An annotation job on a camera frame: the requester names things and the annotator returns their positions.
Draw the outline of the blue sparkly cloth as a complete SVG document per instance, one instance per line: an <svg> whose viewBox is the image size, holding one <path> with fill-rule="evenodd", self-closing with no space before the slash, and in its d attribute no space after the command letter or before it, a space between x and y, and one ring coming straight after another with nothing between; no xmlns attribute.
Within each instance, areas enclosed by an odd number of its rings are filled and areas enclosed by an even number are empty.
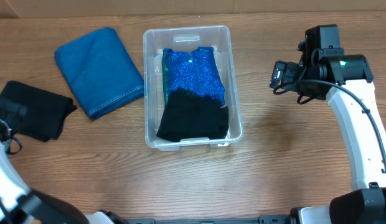
<svg viewBox="0 0 386 224"><path fill-rule="evenodd" d="M225 87L216 66L213 47L198 47L192 52L163 49L162 83L164 101L178 88L199 96L209 95L225 104Z"/></svg>

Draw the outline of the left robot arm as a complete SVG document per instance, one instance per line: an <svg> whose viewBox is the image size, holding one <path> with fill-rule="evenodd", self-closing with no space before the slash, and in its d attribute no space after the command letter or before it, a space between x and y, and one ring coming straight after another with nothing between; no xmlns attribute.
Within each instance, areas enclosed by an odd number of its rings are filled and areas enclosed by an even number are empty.
<svg viewBox="0 0 386 224"><path fill-rule="evenodd" d="M114 224L105 212L85 215L73 205L30 188L15 170L9 156L15 134L27 109L8 100L0 100L0 223Z"/></svg>

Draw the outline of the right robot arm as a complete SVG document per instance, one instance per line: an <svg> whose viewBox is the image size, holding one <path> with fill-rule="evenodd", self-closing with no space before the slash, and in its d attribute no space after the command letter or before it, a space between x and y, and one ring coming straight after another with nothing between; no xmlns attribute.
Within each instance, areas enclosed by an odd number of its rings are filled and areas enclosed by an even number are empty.
<svg viewBox="0 0 386 224"><path fill-rule="evenodd" d="M308 29L298 50L298 63L275 63L270 87L276 95L296 92L300 105L327 101L341 129L352 191L327 205L262 216L260 223L386 223L386 132L367 59L345 54L336 25Z"/></svg>

